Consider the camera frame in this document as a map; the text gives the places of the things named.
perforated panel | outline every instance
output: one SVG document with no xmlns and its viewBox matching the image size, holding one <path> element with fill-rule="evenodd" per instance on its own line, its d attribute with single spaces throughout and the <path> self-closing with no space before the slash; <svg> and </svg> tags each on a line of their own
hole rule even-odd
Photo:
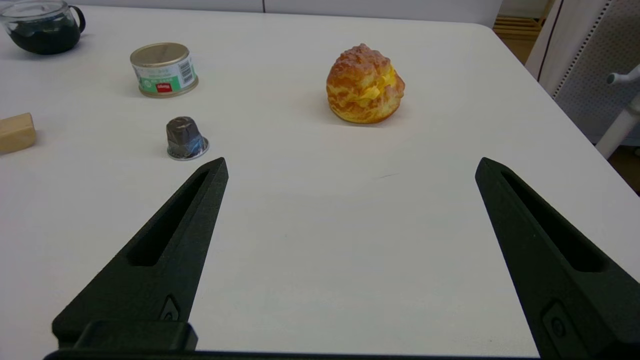
<svg viewBox="0 0 640 360">
<path fill-rule="evenodd" d="M 640 92 L 640 81 L 607 85 L 612 72 L 640 63 L 640 1 L 606 2 L 574 57 L 554 99 L 580 130 L 596 142 L 620 111 Z M 640 128 L 625 143 L 640 144 Z"/>
</svg>

white chair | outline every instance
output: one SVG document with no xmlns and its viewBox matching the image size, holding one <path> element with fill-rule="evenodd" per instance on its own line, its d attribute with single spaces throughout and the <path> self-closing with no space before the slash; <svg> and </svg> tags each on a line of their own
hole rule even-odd
<svg viewBox="0 0 640 360">
<path fill-rule="evenodd" d="M 264 0 L 268 13 L 473 22 L 492 27 L 502 0 Z"/>
<path fill-rule="evenodd" d="M 640 81 L 607 84 L 610 73 L 626 74 L 640 62 L 639 37 L 640 1 L 556 0 L 526 67 L 597 143 L 640 92 Z M 620 143 L 640 145 L 640 128 L 620 134 L 598 146 L 605 157 Z"/>
</svg>

dark tea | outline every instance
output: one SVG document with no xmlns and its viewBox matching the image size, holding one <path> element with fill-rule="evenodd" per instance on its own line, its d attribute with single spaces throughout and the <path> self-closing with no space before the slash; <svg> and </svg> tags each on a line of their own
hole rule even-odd
<svg viewBox="0 0 640 360">
<path fill-rule="evenodd" d="M 80 26 L 71 14 L 76 10 Z M 13 42 L 35 54 L 59 54 L 73 48 L 84 29 L 80 9 L 60 0 L 27 0 L 13 3 L 0 13 L 0 21 Z"/>
</svg>

green label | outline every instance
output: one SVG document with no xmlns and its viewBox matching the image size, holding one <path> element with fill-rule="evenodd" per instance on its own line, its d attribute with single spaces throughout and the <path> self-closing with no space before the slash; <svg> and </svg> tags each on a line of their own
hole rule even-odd
<svg viewBox="0 0 640 360">
<path fill-rule="evenodd" d="M 191 85 L 196 80 L 191 57 L 163 67 L 140 67 L 133 65 L 138 77 L 140 90 L 153 94 L 176 92 Z"/>
<path fill-rule="evenodd" d="M 164 79 L 140 77 L 140 88 L 146 92 L 173 92 L 180 90 L 180 79 L 177 76 Z"/>
</svg>

wooden block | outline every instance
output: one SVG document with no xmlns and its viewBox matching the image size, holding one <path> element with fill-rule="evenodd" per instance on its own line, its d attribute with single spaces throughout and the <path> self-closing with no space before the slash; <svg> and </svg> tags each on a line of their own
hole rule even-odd
<svg viewBox="0 0 640 360">
<path fill-rule="evenodd" d="M 0 120 L 0 152 L 26 149 L 36 142 L 30 113 Z"/>
</svg>

